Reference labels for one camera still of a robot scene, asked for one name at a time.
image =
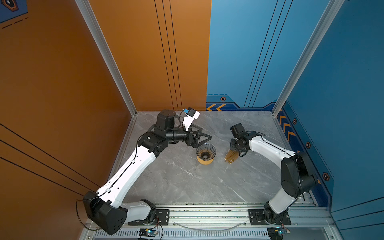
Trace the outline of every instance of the marble surface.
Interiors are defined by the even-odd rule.
[[[156,123],[159,112],[138,112],[121,164],[128,159],[137,138]],[[233,137],[230,127],[242,123],[249,131],[266,134],[284,146],[281,134],[268,111],[206,111],[194,124],[212,135],[217,154],[210,165],[197,161],[196,149],[184,142],[170,144],[134,183],[124,202],[142,198],[155,204],[167,203],[265,203],[280,189],[280,169],[264,156],[248,152],[228,164],[224,156]]]

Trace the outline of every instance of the yellow chevron arrow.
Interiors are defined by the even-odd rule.
[[[294,135],[294,136],[296,136],[296,134],[295,134],[294,132],[290,132],[290,131],[288,131],[288,136],[287,136],[288,142],[289,142],[289,136],[290,136],[290,135]]]
[[[283,116],[283,115],[280,116],[280,125],[281,125],[281,119],[282,118],[286,118],[286,116]]]
[[[288,123],[284,123],[283,126],[284,126],[283,127],[283,132],[285,133],[285,127],[290,127],[291,125],[289,125]]]
[[[222,108],[222,107],[224,107],[224,106],[225,106],[225,104],[223,104],[223,105],[221,105],[220,107],[216,108],[216,110],[217,110],[217,111],[221,111],[220,108]]]
[[[215,106],[215,105],[216,105],[216,104],[212,104],[211,106],[209,106],[209,107],[207,108],[207,110],[208,110],[208,111],[212,111],[212,110],[211,110],[211,107],[213,107],[213,106]]]

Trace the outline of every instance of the orange wall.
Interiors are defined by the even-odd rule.
[[[211,0],[90,0],[138,111],[205,110]]]
[[[30,0],[27,4],[27,14],[0,24],[0,123],[103,185],[128,127],[129,111],[76,3]],[[0,139],[98,189],[2,126]],[[0,157],[81,194],[88,191],[2,142]],[[75,199],[81,195],[3,159],[0,182],[1,239],[79,237],[83,227]]]

